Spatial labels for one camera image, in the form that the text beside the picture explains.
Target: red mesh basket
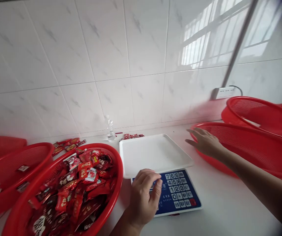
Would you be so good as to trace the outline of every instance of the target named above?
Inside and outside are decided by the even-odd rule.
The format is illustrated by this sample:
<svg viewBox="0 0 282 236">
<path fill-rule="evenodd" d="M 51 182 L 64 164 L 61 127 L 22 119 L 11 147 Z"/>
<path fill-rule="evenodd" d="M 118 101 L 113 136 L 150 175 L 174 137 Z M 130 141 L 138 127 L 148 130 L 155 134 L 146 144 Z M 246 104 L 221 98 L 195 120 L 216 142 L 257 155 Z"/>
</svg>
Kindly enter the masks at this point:
<svg viewBox="0 0 282 236">
<path fill-rule="evenodd" d="M 52 151 L 52 144 L 38 143 L 0 157 L 0 213 L 10 209 L 21 195 L 17 187 L 31 182 L 39 171 L 52 162 Z M 17 171 L 22 165 L 30 167 L 25 172 Z"/>
<path fill-rule="evenodd" d="M 107 144 L 95 143 L 95 144 L 82 145 L 81 149 L 84 148 L 87 148 L 88 150 L 100 149 L 103 153 L 108 154 L 113 160 L 113 164 L 114 164 L 113 168 L 116 168 L 117 178 L 118 178 L 114 192 L 106 208 L 99 216 L 99 218 L 94 222 L 91 228 L 88 231 L 86 231 L 84 234 L 82 234 L 83 236 L 88 236 L 88 235 L 96 235 L 98 231 L 101 229 L 101 227 L 104 225 L 106 220 L 108 219 L 110 213 L 112 212 L 121 189 L 121 184 L 123 179 L 123 167 L 119 153 L 116 151 L 116 149 L 114 149 L 113 147 Z M 55 170 L 57 170 L 57 168 L 62 163 L 62 161 L 73 153 L 75 153 L 75 150 L 69 151 L 68 153 L 64 154 L 63 156 L 55 160 L 50 166 L 48 166 L 45 170 L 43 170 L 34 179 L 34 181 L 29 185 L 29 187 L 25 190 L 25 192 L 21 195 L 20 199 L 16 202 L 16 204 L 12 208 L 12 211 L 7 219 L 7 222 L 2 232 L 3 236 L 29 235 L 28 223 L 32 216 L 32 208 L 30 207 L 28 200 L 31 197 L 35 196 L 35 194 L 39 191 L 39 188 L 44 181 L 54 176 Z"/>
<path fill-rule="evenodd" d="M 228 99 L 226 104 L 221 114 L 225 123 L 254 128 L 282 137 L 281 106 L 241 96 Z"/>
<path fill-rule="evenodd" d="M 282 178 L 282 138 L 260 130 L 226 123 L 201 123 L 193 125 L 191 129 L 194 127 L 207 130 L 216 136 L 220 143 L 228 150 L 238 154 L 268 173 Z M 200 153 L 197 149 L 196 151 L 213 167 L 228 175 L 237 177 L 223 163 Z"/>
</svg>

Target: forearm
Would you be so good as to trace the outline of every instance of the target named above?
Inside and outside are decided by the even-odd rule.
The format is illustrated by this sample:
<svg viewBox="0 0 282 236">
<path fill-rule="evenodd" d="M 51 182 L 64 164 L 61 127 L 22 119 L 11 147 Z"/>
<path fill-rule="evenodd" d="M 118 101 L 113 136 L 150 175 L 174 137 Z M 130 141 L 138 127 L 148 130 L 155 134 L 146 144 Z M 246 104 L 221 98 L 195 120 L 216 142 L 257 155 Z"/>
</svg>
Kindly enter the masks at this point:
<svg viewBox="0 0 282 236">
<path fill-rule="evenodd" d="M 282 180 L 228 150 L 216 157 L 230 168 L 282 223 Z"/>
<path fill-rule="evenodd" d="M 127 212 L 125 211 L 110 236 L 139 236 L 142 227 L 133 225 L 130 222 Z"/>
</svg>

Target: hand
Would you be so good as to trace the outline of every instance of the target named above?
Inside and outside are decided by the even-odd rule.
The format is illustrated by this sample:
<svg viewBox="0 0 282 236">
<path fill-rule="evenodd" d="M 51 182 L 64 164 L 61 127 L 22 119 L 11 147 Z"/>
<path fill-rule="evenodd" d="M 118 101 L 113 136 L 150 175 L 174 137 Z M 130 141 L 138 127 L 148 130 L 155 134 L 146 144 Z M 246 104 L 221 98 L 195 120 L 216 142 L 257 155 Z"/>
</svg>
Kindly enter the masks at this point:
<svg viewBox="0 0 282 236">
<path fill-rule="evenodd" d="M 150 194 L 154 181 L 156 184 Z M 158 208 L 162 183 L 161 175 L 153 170 L 143 169 L 137 174 L 132 183 L 130 205 L 125 211 L 127 219 L 134 227 L 141 229 L 153 219 Z"/>
<path fill-rule="evenodd" d="M 194 128 L 194 130 L 188 129 L 187 131 L 196 137 L 197 142 L 190 139 L 186 139 L 185 141 L 207 156 L 217 158 L 227 150 L 222 146 L 217 137 L 204 129 Z"/>
</svg>

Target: white countertop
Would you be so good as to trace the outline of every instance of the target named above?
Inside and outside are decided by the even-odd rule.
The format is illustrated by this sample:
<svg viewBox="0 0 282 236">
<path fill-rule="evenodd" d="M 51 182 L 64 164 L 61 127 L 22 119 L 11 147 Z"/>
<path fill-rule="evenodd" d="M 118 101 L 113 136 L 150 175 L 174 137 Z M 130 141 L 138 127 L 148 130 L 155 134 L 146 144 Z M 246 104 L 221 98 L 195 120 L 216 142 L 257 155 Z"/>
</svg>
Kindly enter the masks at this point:
<svg viewBox="0 0 282 236">
<path fill-rule="evenodd" d="M 268 236 L 278 235 L 281 223 L 259 202 L 239 179 L 230 177 L 206 163 L 193 147 L 185 142 L 190 138 L 186 129 L 191 125 L 147 129 L 130 134 L 167 134 L 195 162 L 187 172 L 203 204 L 202 210 L 182 213 L 178 216 L 163 216 L 153 219 L 141 235 L 194 235 L 194 236 Z M 106 136 L 85 138 L 87 143 L 106 143 L 119 152 L 119 140 L 110 143 Z M 98 235 L 109 235 L 123 211 L 129 204 L 130 180 L 123 180 L 117 203 Z M 10 211 L 0 215 L 0 235 Z"/>
</svg>

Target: red button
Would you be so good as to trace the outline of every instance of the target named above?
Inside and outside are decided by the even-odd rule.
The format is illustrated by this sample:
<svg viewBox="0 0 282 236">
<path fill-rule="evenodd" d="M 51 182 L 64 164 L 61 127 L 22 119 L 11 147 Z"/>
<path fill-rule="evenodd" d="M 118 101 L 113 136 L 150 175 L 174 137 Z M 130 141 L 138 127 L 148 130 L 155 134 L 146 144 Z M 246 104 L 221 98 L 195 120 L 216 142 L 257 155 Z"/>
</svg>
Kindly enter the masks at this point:
<svg viewBox="0 0 282 236">
<path fill-rule="evenodd" d="M 193 198 L 189 199 L 189 201 L 190 201 L 192 206 L 196 206 L 197 205 L 196 201 Z"/>
</svg>

